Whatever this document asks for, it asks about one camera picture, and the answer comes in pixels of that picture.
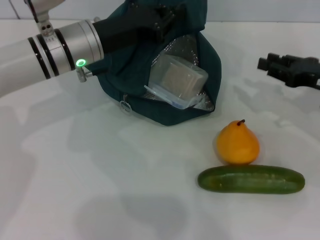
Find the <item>green cucumber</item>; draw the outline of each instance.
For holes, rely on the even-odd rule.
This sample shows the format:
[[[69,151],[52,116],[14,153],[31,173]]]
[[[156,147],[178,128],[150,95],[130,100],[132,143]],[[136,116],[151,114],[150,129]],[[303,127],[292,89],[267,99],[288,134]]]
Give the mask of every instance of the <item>green cucumber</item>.
[[[296,171],[263,165],[228,165],[209,168],[198,176],[201,188],[219,193],[293,194],[305,186]]]

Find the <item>pear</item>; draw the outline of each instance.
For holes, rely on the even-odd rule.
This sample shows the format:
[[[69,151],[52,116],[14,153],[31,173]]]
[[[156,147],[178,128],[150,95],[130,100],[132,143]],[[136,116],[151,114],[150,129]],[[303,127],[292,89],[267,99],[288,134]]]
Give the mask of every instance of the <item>pear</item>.
[[[232,121],[218,135],[216,149],[227,163],[243,165],[257,159],[260,144],[256,135],[246,126],[245,120]]]

